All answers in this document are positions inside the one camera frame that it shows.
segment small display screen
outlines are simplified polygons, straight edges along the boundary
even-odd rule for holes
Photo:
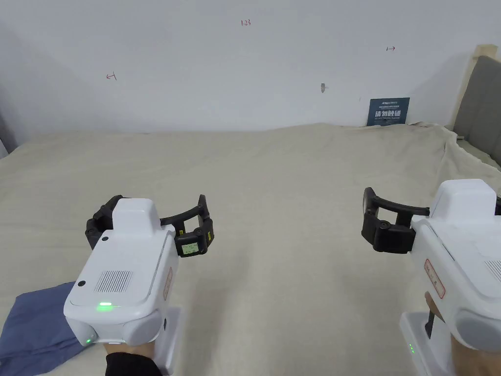
[[[190,253],[198,252],[198,243],[185,244],[181,248],[184,255],[189,255]]]

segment speaker grille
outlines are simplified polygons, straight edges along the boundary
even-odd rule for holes
[[[494,274],[499,282],[501,282],[501,260],[485,261],[489,270]]]
[[[125,292],[131,277],[130,270],[107,270],[99,277],[94,292]]]

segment bed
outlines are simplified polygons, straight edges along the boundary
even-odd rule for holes
[[[398,320],[424,291],[409,259],[360,236],[362,193],[426,206],[469,177],[501,193],[498,169],[427,123],[42,136],[0,159],[0,322],[17,295],[77,278],[85,222],[113,195],[165,217],[205,194],[215,240],[172,290],[187,312],[176,375],[412,374]],[[95,345],[51,374],[105,364]]]

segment human hand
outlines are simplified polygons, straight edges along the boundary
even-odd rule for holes
[[[114,352],[127,352],[129,354],[142,355],[150,359],[153,359],[155,356],[155,341],[148,342],[140,346],[129,346],[126,343],[105,343],[104,348],[108,354],[112,354]]]
[[[430,311],[444,321],[430,293],[426,292],[424,297]],[[473,350],[458,342],[453,335],[450,336],[450,344],[452,363],[457,376],[499,376],[501,374],[501,354]]]

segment red label sticker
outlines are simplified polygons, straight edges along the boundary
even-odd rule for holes
[[[167,280],[165,281],[165,287],[163,288],[163,300],[167,300],[171,281],[172,281],[172,267],[169,269],[169,274],[167,275]]]
[[[426,261],[424,262],[424,270],[426,270],[426,273],[428,274],[433,287],[435,287],[438,296],[440,297],[440,299],[442,299],[445,296],[445,287],[443,286],[442,281],[440,281],[437,272],[435,272],[433,265],[428,259],[426,259]]]

